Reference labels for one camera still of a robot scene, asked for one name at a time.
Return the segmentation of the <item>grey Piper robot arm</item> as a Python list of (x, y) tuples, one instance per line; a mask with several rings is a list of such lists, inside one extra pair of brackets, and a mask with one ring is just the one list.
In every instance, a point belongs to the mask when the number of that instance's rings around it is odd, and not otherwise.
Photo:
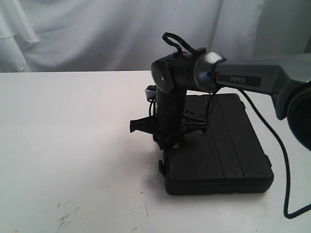
[(292, 134), (311, 147), (311, 56), (227, 60), (215, 52), (199, 55), (172, 53), (154, 61), (151, 75), (156, 85), (152, 116), (130, 122), (130, 131), (171, 139), (205, 131), (207, 120), (184, 123), (187, 91), (215, 94), (224, 87), (271, 97), (276, 117), (287, 119)]

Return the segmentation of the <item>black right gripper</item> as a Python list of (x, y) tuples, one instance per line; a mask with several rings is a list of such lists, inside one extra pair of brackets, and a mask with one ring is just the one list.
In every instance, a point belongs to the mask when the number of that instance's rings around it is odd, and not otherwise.
[(207, 133), (207, 120), (205, 115), (197, 115), (190, 110), (184, 110), (186, 90), (172, 90), (166, 94), (156, 89), (156, 114), (136, 120), (130, 120), (130, 133), (141, 131), (144, 133), (157, 133), (163, 135), (200, 132)]

